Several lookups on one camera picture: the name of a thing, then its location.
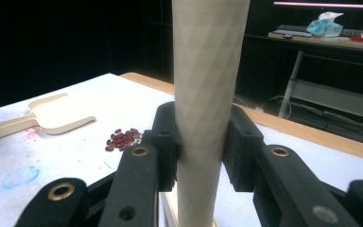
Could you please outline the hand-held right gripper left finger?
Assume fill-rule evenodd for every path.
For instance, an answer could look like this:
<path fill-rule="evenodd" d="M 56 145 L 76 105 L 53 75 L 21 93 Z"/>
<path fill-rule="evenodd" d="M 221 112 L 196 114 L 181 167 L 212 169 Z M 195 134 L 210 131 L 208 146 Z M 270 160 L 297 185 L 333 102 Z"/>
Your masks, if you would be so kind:
<path fill-rule="evenodd" d="M 144 144 L 153 146 L 158 157 L 159 190 L 169 192 L 176 181 L 179 134 L 175 120 L 175 102 L 160 105 L 150 130 L 143 134 Z"/>

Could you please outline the blue tissue pack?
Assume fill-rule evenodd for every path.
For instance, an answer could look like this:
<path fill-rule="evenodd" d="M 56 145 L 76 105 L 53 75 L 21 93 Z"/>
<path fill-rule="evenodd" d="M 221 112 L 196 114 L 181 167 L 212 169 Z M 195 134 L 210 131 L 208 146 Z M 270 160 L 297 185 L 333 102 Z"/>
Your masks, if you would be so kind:
<path fill-rule="evenodd" d="M 338 37 L 343 29 L 343 26 L 337 24 L 335 19 L 341 16 L 341 13 L 327 11 L 319 15 L 317 20 L 312 21 L 306 31 L 318 35 L 323 38 Z"/>

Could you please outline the dark keyboard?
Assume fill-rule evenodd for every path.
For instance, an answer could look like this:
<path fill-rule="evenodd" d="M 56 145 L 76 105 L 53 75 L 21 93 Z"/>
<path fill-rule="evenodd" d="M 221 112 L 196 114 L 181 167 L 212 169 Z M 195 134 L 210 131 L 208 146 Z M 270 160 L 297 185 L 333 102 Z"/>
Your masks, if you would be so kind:
<path fill-rule="evenodd" d="M 312 34 L 307 31 L 306 26 L 279 25 L 275 30 L 275 34 L 282 34 L 284 37 L 291 38 L 293 36 L 311 38 Z"/>

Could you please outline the pile of red beans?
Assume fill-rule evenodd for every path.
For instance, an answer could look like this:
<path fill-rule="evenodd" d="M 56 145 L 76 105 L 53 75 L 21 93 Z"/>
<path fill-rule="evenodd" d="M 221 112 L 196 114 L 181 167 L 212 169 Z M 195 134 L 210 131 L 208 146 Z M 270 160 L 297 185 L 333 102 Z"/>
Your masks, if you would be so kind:
<path fill-rule="evenodd" d="M 124 151 L 135 144 L 139 144 L 143 134 L 135 128 L 123 131 L 122 129 L 115 130 L 106 141 L 106 151 Z"/>

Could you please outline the wooden desk with white legs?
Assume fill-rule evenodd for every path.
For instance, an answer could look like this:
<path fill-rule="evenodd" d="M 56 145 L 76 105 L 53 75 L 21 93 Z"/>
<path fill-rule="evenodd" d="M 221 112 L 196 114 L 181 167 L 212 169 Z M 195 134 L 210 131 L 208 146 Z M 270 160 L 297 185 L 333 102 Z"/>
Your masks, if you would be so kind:
<path fill-rule="evenodd" d="M 344 37 L 305 38 L 288 31 L 270 32 L 268 36 L 272 41 L 288 44 L 290 47 L 297 47 L 299 50 L 289 82 L 285 88 L 284 100 L 279 111 L 280 117 L 285 115 L 287 106 L 292 97 L 363 117 L 362 94 L 297 78 L 303 56 L 308 53 L 309 49 L 354 54 L 356 57 L 359 56 L 363 58 L 363 43 L 351 41 L 349 38 Z"/>

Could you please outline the beige brush handle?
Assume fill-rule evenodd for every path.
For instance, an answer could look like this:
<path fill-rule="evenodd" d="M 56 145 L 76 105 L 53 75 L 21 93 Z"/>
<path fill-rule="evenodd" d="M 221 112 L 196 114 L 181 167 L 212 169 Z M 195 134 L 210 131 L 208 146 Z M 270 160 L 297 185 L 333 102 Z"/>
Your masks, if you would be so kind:
<path fill-rule="evenodd" d="M 179 227 L 212 227 L 251 0 L 172 0 Z"/>

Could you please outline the beige dustpan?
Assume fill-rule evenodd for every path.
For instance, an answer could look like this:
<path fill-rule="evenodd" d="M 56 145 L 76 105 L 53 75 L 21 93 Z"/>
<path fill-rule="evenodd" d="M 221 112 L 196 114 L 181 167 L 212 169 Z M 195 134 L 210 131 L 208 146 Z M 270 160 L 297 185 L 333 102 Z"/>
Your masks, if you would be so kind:
<path fill-rule="evenodd" d="M 63 134 L 94 121 L 83 101 L 62 93 L 33 100 L 26 115 L 0 122 L 0 138 L 33 127 L 49 135 Z"/>

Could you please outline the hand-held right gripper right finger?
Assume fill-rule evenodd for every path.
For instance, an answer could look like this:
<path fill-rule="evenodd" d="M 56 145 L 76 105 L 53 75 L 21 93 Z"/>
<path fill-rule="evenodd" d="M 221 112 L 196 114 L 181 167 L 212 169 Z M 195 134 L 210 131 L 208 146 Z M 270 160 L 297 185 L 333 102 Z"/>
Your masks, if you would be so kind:
<path fill-rule="evenodd" d="M 223 165 L 236 192 L 254 191 L 255 157 L 264 146 L 263 139 L 263 134 L 243 109 L 233 105 L 223 153 Z"/>

